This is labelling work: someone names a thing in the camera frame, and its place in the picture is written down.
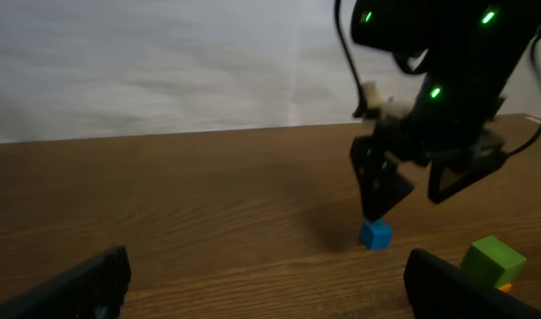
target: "orange block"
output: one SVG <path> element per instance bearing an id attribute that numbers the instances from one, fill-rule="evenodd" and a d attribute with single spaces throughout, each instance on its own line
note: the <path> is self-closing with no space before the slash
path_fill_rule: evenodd
<path id="1" fill-rule="evenodd" d="M 510 290 L 512 289 L 512 284 L 505 284 L 505 285 L 503 285 L 503 286 L 500 286 L 499 289 L 500 289 L 502 292 L 509 293 Z"/>

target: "wood grain surface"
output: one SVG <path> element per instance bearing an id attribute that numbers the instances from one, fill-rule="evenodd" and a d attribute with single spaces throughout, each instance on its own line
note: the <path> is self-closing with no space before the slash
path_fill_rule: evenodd
<path id="1" fill-rule="evenodd" d="M 507 149 L 537 124 L 492 123 Z M 123 318 L 412 318 L 402 280 L 421 247 L 458 264 L 495 235 L 528 258 L 512 294 L 541 308 L 541 139 L 439 206 L 428 171 L 359 244 L 349 161 L 359 124 L 0 144 L 0 302 L 109 246 L 133 269 Z"/>

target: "wall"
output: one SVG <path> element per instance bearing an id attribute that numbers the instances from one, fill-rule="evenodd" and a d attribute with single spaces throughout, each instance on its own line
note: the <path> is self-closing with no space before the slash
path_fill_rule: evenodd
<path id="1" fill-rule="evenodd" d="M 354 53 L 364 81 L 414 98 L 421 78 Z M 504 112 L 541 113 L 526 61 Z M 338 123 L 355 105 L 331 0 L 0 0 L 0 143 Z"/>

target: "green light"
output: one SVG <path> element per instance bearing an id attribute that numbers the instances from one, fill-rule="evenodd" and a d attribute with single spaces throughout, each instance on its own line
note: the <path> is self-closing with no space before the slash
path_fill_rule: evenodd
<path id="1" fill-rule="evenodd" d="M 431 91 L 431 97 L 432 97 L 432 98 L 436 98 L 436 97 L 439 95 L 439 93 L 441 93 L 441 89 L 435 88 L 435 89 L 433 89 L 433 90 Z"/>
<path id="2" fill-rule="evenodd" d="M 492 18 L 494 18 L 495 15 L 496 15 L 495 12 L 489 12 L 489 13 L 487 13 L 487 14 L 484 16 L 483 23 L 484 23 L 484 24 L 489 23 L 489 22 L 492 20 Z"/>
<path id="3" fill-rule="evenodd" d="M 372 12 L 362 12 L 362 16 L 360 17 L 360 23 L 367 23 L 372 16 Z"/>

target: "blue cube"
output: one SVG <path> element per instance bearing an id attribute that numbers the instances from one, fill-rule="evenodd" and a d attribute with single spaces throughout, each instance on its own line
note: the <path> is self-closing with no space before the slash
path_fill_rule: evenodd
<path id="1" fill-rule="evenodd" d="M 370 250 L 388 248 L 392 239 L 392 227 L 379 219 L 376 222 L 365 221 L 360 230 L 360 241 Z"/>

